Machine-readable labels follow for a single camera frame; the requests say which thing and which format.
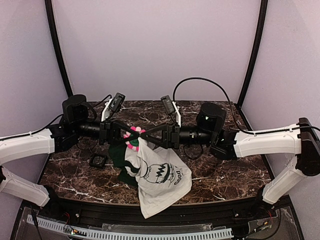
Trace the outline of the pink flower brooch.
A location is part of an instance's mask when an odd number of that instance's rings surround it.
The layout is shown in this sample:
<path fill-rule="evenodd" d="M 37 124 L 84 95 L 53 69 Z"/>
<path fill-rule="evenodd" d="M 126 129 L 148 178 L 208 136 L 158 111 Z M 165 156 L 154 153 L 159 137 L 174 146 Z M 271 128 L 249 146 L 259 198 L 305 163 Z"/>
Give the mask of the pink flower brooch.
<path fill-rule="evenodd" d="M 130 129 L 135 131 L 135 132 L 137 132 L 137 133 L 139 133 L 139 134 L 146 132 L 146 130 L 142 129 L 140 126 L 131 126 Z M 132 136 L 133 136 L 133 134 L 127 131 L 124 134 L 123 138 L 127 139 L 127 138 L 132 137 Z M 139 147 L 139 140 L 137 138 L 136 139 L 132 139 L 132 140 L 128 140 L 125 143 L 126 143 L 126 145 L 127 145 L 127 147 L 129 149 L 131 149 L 133 151 L 136 151 L 136 152 L 139 151 L 139 148 L 140 148 Z"/>

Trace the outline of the white and green garment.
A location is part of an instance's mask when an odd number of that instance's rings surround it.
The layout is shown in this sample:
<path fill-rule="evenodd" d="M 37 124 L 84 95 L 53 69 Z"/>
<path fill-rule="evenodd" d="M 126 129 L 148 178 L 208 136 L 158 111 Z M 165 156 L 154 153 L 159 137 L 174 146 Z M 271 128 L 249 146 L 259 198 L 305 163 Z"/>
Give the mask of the white and green garment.
<path fill-rule="evenodd" d="M 192 188 L 192 171 L 172 149 L 157 147 L 138 138 L 139 150 L 126 143 L 110 145 L 113 165 L 121 169 L 120 180 L 136 185 L 140 210 L 148 219 L 184 197 Z"/>

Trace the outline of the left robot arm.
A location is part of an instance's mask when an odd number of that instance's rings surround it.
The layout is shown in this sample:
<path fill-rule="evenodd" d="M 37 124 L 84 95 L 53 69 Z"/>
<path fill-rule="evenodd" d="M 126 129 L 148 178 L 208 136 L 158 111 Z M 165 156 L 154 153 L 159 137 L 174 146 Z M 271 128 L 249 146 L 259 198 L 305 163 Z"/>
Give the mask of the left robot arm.
<path fill-rule="evenodd" d="M 122 144 L 139 138 L 139 132 L 120 120 L 114 119 L 125 99 L 117 93 L 109 100 L 98 120 L 94 107 L 83 94 L 70 96 L 62 103 L 60 122 L 51 122 L 42 129 L 0 139 L 0 190 L 44 207 L 52 198 L 46 187 L 28 181 L 5 168 L 10 161 L 65 152 L 79 142 L 80 137 L 96 139 L 100 145 Z"/>

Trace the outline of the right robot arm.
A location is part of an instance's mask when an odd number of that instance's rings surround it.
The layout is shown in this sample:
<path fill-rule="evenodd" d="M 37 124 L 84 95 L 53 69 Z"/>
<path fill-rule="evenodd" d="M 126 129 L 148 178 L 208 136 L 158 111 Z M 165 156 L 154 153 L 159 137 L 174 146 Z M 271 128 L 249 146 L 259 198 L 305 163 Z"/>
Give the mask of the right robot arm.
<path fill-rule="evenodd" d="M 195 126 L 161 124 L 140 134 L 148 142 L 165 149 L 181 145 L 206 145 L 220 160 L 236 160 L 254 155 L 292 154 L 282 172 L 258 191 L 258 208 L 274 205 L 284 194 L 307 177 L 320 173 L 320 139 L 305 117 L 298 123 L 264 131 L 224 130 L 227 112 L 213 102 L 201 105 Z"/>

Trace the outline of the black square box left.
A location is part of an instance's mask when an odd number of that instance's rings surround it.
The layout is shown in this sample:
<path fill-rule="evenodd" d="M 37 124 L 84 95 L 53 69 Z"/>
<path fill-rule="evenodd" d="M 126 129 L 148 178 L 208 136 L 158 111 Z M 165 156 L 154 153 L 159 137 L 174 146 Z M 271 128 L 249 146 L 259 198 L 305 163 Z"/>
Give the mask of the black square box left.
<path fill-rule="evenodd" d="M 108 157 L 103 154 L 94 153 L 89 161 L 89 166 L 93 168 L 103 169 L 108 161 Z"/>

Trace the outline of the left black frame post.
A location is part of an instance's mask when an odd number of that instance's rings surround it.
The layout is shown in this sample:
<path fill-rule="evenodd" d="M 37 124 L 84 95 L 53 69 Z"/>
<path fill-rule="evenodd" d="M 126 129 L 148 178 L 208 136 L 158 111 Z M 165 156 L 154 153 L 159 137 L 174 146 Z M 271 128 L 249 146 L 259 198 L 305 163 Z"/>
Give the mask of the left black frame post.
<path fill-rule="evenodd" d="M 66 93 L 67 97 L 69 98 L 69 97 L 73 96 L 74 93 L 73 93 L 71 82 L 69 80 L 69 76 L 67 73 L 67 68 L 66 68 L 64 57 L 63 57 L 60 39 L 58 36 L 58 28 L 56 25 L 56 18 L 55 18 L 55 13 L 54 13 L 53 1 L 52 0 L 44 0 L 44 5 L 45 5 L 47 23 L 48 23 L 48 27 L 49 27 L 49 32 L 50 32 L 51 42 L 53 45 L 53 50 L 55 53 L 56 62 L 58 65 L 58 69 L 60 72 L 60 76 L 62 79 L 65 93 Z"/>

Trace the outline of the black frame post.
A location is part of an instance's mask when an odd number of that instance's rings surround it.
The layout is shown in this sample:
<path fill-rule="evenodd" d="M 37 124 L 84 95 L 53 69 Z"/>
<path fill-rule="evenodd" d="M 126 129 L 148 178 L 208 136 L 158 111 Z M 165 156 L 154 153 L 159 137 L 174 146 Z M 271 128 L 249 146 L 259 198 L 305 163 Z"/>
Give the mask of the black frame post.
<path fill-rule="evenodd" d="M 69 98 L 69 97 L 73 96 L 74 93 L 73 93 L 71 82 L 69 80 L 69 76 L 67 73 L 67 68 L 66 68 L 64 57 L 63 57 L 60 39 L 58 36 L 58 28 L 56 25 L 56 18 L 55 18 L 55 13 L 54 13 L 53 1 L 52 0 L 44 0 L 44 5 L 45 5 L 47 23 L 48 23 L 48 27 L 49 27 L 49 32 L 50 32 L 51 42 L 53 45 L 53 50 L 55 53 L 56 62 L 58 65 L 58 69 L 60 72 L 60 76 L 62 79 L 65 93 L 66 93 L 67 97 Z"/>
<path fill-rule="evenodd" d="M 243 84 L 241 87 L 240 95 L 239 95 L 238 101 L 237 101 L 237 106 L 239 109 L 241 109 L 243 107 L 247 92 L 249 90 L 249 86 L 251 83 L 253 72 L 255 69 L 255 64 L 256 64 L 257 57 L 258 57 L 260 44 L 261 44 L 263 31 L 264 31 L 265 20 L 266 20 L 266 16 L 267 16 L 268 2 L 269 2 L 268 0 L 261 0 L 260 1 L 259 14 L 258 14 L 258 20 L 257 20 L 254 40 L 253 40 L 253 44 L 252 44 L 252 50 L 251 50 L 247 70 L 245 73 L 245 77 L 243 80 Z"/>

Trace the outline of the right black frame post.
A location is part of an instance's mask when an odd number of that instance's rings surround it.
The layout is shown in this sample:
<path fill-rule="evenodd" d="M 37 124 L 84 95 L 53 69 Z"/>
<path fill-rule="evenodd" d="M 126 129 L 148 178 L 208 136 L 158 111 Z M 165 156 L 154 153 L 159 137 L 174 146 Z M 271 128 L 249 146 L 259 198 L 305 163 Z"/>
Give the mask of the right black frame post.
<path fill-rule="evenodd" d="M 252 50 L 251 50 L 247 70 L 245 73 L 245 77 L 243 80 L 243 84 L 241 87 L 240 95 L 239 95 L 238 101 L 237 101 L 237 106 L 239 109 L 241 109 L 243 107 L 247 92 L 249 90 L 249 86 L 251 83 L 253 72 L 255 69 L 255 64 L 256 64 L 257 57 L 258 57 L 260 44 L 261 44 L 263 31 L 264 31 L 265 20 L 266 20 L 266 16 L 267 16 L 268 2 L 269 2 L 268 0 L 261 0 L 260 1 L 259 14 L 258 14 L 258 20 L 257 20 L 254 40 L 253 40 L 253 44 L 252 44 Z"/>

